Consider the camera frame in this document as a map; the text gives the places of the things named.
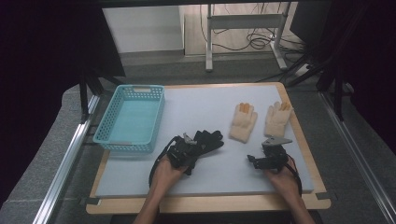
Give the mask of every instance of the plastic basket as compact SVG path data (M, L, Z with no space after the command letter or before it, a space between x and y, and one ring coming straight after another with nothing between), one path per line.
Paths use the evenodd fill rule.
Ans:
M105 149L151 153L164 107L163 86L119 85L93 136Z

